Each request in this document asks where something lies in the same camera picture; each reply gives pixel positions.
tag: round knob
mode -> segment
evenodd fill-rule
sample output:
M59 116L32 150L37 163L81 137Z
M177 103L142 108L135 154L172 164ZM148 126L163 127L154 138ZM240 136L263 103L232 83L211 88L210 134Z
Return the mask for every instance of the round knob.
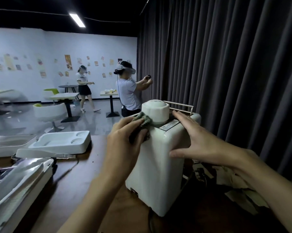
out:
M142 112L148 115L154 124L164 123L169 119L170 106L161 100L150 100L142 104Z

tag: cleaning cloth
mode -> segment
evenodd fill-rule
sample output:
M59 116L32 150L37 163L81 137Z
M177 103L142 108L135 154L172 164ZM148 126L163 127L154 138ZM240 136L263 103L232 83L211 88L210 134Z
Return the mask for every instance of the cleaning cloth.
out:
M149 128L149 125L152 123L152 119L146 115L144 112L140 112L132 121L135 121L135 120L138 120L138 119L141 119L143 118L144 119L144 122L139 125L132 133L131 135L129 136L129 141L131 144L134 143L134 140L137 136L137 134L140 132L140 130L143 130L143 129L147 129ZM150 133L149 131L147 131L146 135L145 135L145 138L144 138L144 141L147 141L149 140L150 138Z

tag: ceiling light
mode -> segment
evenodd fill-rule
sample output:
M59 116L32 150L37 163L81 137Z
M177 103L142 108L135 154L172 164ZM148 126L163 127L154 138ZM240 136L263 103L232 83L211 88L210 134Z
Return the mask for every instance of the ceiling light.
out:
M76 24L78 24L79 27L86 27L77 14L69 13L69 15L73 18L73 20L76 22Z

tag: baseboard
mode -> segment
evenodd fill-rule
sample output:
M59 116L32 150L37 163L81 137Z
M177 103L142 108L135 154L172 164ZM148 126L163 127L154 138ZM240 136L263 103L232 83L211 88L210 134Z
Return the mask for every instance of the baseboard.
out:
M94 101L109 100L109 98L94 98L92 100L94 100ZM41 102L41 101L5 102L4 105L9 105L9 104L35 104L35 103L53 104L53 101L47 101L47 102Z

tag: white vr headset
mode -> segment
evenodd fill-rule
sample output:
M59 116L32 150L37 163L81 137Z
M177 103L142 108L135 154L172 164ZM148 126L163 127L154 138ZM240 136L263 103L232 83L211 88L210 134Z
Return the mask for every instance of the white vr headset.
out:
M123 65L120 64L121 62L122 61L119 61L118 62L117 70L123 70L123 69L125 69L125 70L128 70L128 71L131 71L132 74L135 74L136 73L136 70L135 69L131 69L131 68L128 68L128 67L124 67Z

